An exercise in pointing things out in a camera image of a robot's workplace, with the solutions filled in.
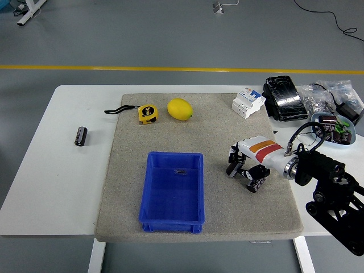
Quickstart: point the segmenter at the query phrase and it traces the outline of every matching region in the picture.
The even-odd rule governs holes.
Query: table leg
[[[29,11],[19,20],[18,25],[24,26],[25,23],[33,17],[37,10],[43,5],[47,0],[39,0],[37,4],[34,4],[34,0],[26,0]]]
[[[313,267],[305,237],[299,236],[293,239],[293,243],[295,244],[302,273],[315,273],[315,268]]]
[[[105,246],[106,243],[99,242],[94,239],[88,273],[101,272],[102,262],[104,261]]]

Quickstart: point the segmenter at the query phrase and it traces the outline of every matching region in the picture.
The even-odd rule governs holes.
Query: tape measure
[[[158,119],[158,109],[152,104],[138,107],[139,124],[153,123]]]
[[[158,119],[158,109],[152,104],[145,104],[142,106],[135,105],[123,105],[115,110],[105,110],[105,114],[115,115],[125,110],[138,109],[139,124],[153,123]]]

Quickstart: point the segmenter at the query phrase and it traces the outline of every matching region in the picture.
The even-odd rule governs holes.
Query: black case
[[[289,76],[271,77],[263,86],[268,116],[276,121],[307,119],[308,114]]]

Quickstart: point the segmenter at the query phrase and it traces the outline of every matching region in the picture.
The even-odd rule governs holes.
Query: robotic arm
[[[247,188],[251,192],[257,192],[262,186],[271,168],[301,186],[307,185],[312,178],[317,179],[313,201],[306,204],[307,212],[353,254],[361,256],[364,254],[364,204],[354,193],[364,196],[364,188],[345,172],[345,164],[316,151],[324,136],[309,151],[301,143],[292,151],[297,135],[310,126],[325,131],[320,123],[308,122],[295,132],[286,150],[263,136],[237,142],[230,149],[226,173],[230,177],[240,174],[249,179]],[[258,165],[243,169],[246,158]]]

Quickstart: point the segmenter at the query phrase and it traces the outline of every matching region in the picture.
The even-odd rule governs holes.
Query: gray felt mat
[[[193,117],[178,121],[167,112],[180,97]],[[257,193],[247,179],[226,175],[230,146],[263,135],[274,140],[267,113],[243,119],[231,109],[235,94],[125,94],[122,105],[154,104],[159,119],[138,124],[137,110],[119,115],[95,228],[102,242],[200,242],[292,239],[303,226],[289,181],[275,170]],[[205,223],[200,234],[146,233],[138,221],[147,155],[150,151],[200,152],[204,155]],[[256,165],[247,159],[245,167]]]

